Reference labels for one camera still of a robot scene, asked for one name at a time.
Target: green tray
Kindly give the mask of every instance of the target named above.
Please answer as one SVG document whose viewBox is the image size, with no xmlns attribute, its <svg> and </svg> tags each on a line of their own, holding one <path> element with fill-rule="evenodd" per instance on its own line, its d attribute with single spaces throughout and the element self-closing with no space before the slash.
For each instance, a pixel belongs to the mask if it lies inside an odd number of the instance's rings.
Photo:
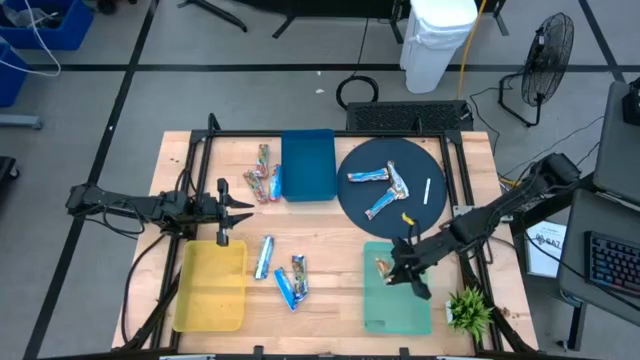
<svg viewBox="0 0 640 360">
<path fill-rule="evenodd" d="M 375 264 L 376 258 L 389 262 L 391 242 L 364 245 L 364 328 L 375 334 L 431 334 L 431 300 L 413 295 L 411 284 L 385 285 Z M 427 283 L 427 273 L 422 275 Z"/>
</svg>

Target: blue bin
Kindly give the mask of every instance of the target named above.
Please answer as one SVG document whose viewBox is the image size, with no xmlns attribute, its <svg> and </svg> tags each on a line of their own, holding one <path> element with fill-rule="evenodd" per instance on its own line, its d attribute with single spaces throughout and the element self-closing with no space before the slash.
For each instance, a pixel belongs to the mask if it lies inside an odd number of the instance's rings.
<svg viewBox="0 0 640 360">
<path fill-rule="evenodd" d="M 27 64 L 7 43 L 0 43 L 0 60 L 21 69 L 28 69 Z M 0 64 L 0 107 L 13 105 L 26 77 L 26 72 Z"/>
<path fill-rule="evenodd" d="M 282 196 L 287 201 L 326 201 L 336 196 L 334 137 L 331 129 L 282 132 Z"/>
<path fill-rule="evenodd" d="M 16 11 L 27 8 L 24 0 L 6 0 L 4 3 Z M 38 29 L 49 50 L 76 50 L 80 47 L 93 21 L 93 14 L 82 0 L 30 0 L 29 5 L 47 13 L 57 11 L 64 14 L 58 28 Z M 32 28 L 0 27 L 0 36 L 16 49 L 42 49 Z"/>
</svg>

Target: white container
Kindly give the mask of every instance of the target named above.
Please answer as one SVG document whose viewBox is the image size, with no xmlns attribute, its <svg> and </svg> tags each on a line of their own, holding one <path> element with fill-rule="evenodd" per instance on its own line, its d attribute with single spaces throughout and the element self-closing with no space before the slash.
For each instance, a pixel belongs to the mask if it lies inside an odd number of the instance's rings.
<svg viewBox="0 0 640 360">
<path fill-rule="evenodd" d="M 474 0 L 411 0 L 400 68 L 414 94 L 435 90 L 478 16 Z"/>
</svg>

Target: fan grille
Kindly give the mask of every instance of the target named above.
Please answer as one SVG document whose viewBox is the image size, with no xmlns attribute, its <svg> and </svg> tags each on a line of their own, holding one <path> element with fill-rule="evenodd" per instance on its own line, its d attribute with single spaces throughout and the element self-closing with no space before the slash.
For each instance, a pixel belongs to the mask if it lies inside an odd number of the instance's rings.
<svg viewBox="0 0 640 360">
<path fill-rule="evenodd" d="M 573 30 L 571 18 L 558 13 L 536 31 L 522 78 L 522 99 L 527 104 L 544 104 L 558 89 L 571 56 Z"/>
</svg>

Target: gray floor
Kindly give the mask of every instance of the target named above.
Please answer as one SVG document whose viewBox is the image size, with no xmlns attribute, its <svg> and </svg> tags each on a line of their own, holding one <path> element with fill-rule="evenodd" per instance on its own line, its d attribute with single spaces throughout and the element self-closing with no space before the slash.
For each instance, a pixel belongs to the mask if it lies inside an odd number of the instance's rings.
<svg viewBox="0 0 640 360">
<path fill-rule="evenodd" d="M 297 19 L 279 40 L 271 38 L 283 21 L 230 1 L 211 0 L 243 19 L 241 33 L 204 11 L 178 9 L 162 0 L 156 11 L 141 64 L 325 64 L 355 63 L 363 19 Z M 590 0 L 595 17 L 622 65 L 640 64 L 636 38 L 637 0 Z M 131 6 L 121 2 L 113 16 L 96 15 L 83 46 L 76 52 L 55 52 L 63 64 L 127 64 L 150 0 Z M 547 16 L 559 11 L 573 18 L 574 65 L 606 65 L 578 0 L 507 1 L 503 17 L 510 36 L 503 37 L 490 17 L 481 20 L 469 63 L 519 65 L 533 32 Z M 404 30 L 406 21 L 400 23 Z M 397 63 L 401 46 L 387 24 L 370 22 L 362 61 Z M 48 63 L 40 51 L 20 51 L 32 64 Z M 459 63 L 461 51 L 454 56 Z M 215 112 L 225 129 L 329 127 L 343 129 L 345 113 L 335 103 L 336 86 L 350 72 L 137 72 L 131 84 L 99 184 L 113 191 L 148 191 L 161 135 L 166 130 L 202 128 Z M 455 97 L 458 73 L 446 73 L 429 94 L 410 94 L 403 72 L 363 72 L 380 85 L 382 101 L 443 100 Z M 71 218 L 63 204 L 69 187 L 86 180 L 98 143 L 112 111 L 124 73 L 64 71 L 55 79 L 30 75 L 16 105 L 0 113 L 40 115 L 41 131 L 1 129 L 0 154 L 16 157 L 22 177 L 13 184 L 0 208 L 0 346 L 3 359 L 21 358 L 42 305 Z M 464 98 L 496 86 L 505 73 L 469 72 Z M 625 73 L 627 81 L 640 74 Z M 555 96 L 545 105 L 541 125 L 526 129 L 496 104 L 497 93 L 476 97 L 480 114 L 501 132 L 495 156 L 498 170 L 507 172 L 574 129 L 603 114 L 609 72 L 566 74 Z M 354 84 L 345 89 L 350 101 L 366 101 L 370 90 Z M 535 115 L 519 91 L 508 92 L 513 108 Z M 476 115 L 476 129 L 487 130 Z M 600 122 L 562 142 L 554 151 L 578 160 L 598 141 Z M 496 134 L 490 133 L 492 139 Z M 582 164 L 593 169 L 595 156 Z M 518 174 L 522 167 L 516 168 Z M 566 221 L 559 215 L 556 220 Z M 93 224 L 86 224 L 69 275 L 55 309 L 40 356 L 106 351 L 115 330 L 126 272 L 135 244 Z M 525 278 L 540 348 L 561 354 L 554 344 L 566 338 L 571 308 L 549 294 L 537 279 Z M 581 355 L 597 358 L 637 357 L 640 329 L 591 308 Z"/>
</svg>

